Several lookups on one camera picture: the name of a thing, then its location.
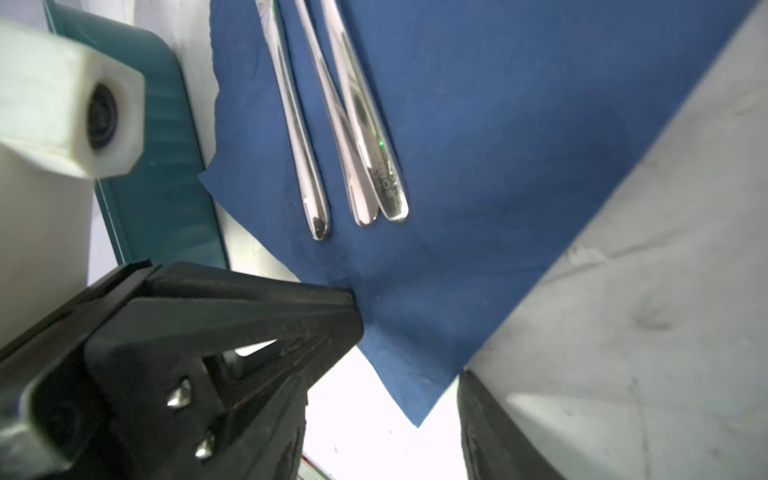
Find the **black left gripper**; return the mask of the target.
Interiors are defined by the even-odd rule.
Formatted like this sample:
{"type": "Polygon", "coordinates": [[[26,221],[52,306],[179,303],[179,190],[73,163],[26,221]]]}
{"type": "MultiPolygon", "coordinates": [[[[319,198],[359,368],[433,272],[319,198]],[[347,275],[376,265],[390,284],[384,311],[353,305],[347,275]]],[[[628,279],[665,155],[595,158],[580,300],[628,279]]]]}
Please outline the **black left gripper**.
{"type": "Polygon", "coordinates": [[[2,347],[2,478],[66,472],[98,437],[109,406],[87,371],[85,343],[155,269],[150,261],[117,267],[2,347]]]}

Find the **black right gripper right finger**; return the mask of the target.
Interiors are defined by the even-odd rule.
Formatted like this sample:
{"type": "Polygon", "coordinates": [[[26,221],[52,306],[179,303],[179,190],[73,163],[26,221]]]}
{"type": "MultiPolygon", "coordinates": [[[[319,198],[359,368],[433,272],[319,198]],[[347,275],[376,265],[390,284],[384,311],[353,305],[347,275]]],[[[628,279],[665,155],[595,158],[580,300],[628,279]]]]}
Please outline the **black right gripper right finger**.
{"type": "Polygon", "coordinates": [[[470,479],[563,478],[469,370],[459,376],[457,405],[470,479]]]}

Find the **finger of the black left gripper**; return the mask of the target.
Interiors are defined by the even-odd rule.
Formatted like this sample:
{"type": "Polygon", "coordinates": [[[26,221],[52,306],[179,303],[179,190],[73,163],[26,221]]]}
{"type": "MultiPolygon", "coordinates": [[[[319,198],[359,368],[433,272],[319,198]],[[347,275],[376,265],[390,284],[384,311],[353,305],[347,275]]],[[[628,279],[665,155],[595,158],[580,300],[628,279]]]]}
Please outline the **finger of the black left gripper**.
{"type": "Polygon", "coordinates": [[[269,402],[362,338],[346,289],[162,267],[87,340],[124,479],[264,479],[269,402]]]}

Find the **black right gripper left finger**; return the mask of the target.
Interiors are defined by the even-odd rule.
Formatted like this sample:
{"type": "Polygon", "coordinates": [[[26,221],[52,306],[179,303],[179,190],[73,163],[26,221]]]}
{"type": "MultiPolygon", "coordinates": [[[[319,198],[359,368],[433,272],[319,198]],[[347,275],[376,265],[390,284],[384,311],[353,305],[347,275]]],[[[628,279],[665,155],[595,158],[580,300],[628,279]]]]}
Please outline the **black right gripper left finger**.
{"type": "Polygon", "coordinates": [[[270,438],[263,460],[264,479],[296,479],[306,430],[307,381],[288,377],[270,400],[270,438]]]}

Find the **teal plastic utensil tray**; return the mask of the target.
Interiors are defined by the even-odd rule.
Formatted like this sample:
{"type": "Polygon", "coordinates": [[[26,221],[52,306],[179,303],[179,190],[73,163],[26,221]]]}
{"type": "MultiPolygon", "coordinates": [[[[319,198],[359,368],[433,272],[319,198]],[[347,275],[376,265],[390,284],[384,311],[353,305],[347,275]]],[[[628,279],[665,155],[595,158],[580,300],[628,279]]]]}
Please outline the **teal plastic utensil tray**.
{"type": "Polygon", "coordinates": [[[228,266],[176,56],[156,34],[55,1],[43,4],[50,32],[92,47],[145,77],[144,151],[134,169],[95,187],[120,264],[191,262],[228,266]]]}

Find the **silver metal fork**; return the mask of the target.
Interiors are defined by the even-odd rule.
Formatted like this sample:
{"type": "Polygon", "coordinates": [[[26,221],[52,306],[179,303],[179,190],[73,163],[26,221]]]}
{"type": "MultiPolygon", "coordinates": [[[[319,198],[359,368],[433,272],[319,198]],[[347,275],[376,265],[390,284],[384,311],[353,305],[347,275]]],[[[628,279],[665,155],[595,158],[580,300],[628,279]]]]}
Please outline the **silver metal fork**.
{"type": "Polygon", "coordinates": [[[396,155],[338,4],[323,1],[321,6],[365,184],[384,217],[401,223],[409,214],[409,205],[396,155]]]}

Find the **dark blue paper napkin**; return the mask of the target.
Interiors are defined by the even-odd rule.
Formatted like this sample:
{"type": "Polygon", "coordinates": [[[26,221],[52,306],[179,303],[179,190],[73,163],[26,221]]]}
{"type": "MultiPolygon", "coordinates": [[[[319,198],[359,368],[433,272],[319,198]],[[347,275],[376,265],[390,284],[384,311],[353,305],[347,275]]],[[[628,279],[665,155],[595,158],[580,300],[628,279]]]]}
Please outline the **dark blue paper napkin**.
{"type": "Polygon", "coordinates": [[[216,152],[202,184],[305,283],[350,288],[360,349],[423,423],[643,157],[750,1],[343,1],[410,212],[355,224],[295,5],[288,49],[332,212],[310,235],[252,1],[210,5],[216,152]]]}

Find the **silver metal knife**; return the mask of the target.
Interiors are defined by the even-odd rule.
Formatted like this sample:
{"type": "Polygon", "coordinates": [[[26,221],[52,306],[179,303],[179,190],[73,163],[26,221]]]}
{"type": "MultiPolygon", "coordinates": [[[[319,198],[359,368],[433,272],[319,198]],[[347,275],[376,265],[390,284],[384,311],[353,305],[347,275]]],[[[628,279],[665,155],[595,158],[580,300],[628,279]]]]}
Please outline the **silver metal knife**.
{"type": "Polygon", "coordinates": [[[322,241],[330,233],[331,216],[295,85],[280,5],[274,0],[255,4],[275,72],[306,222],[313,239],[322,241]]]}

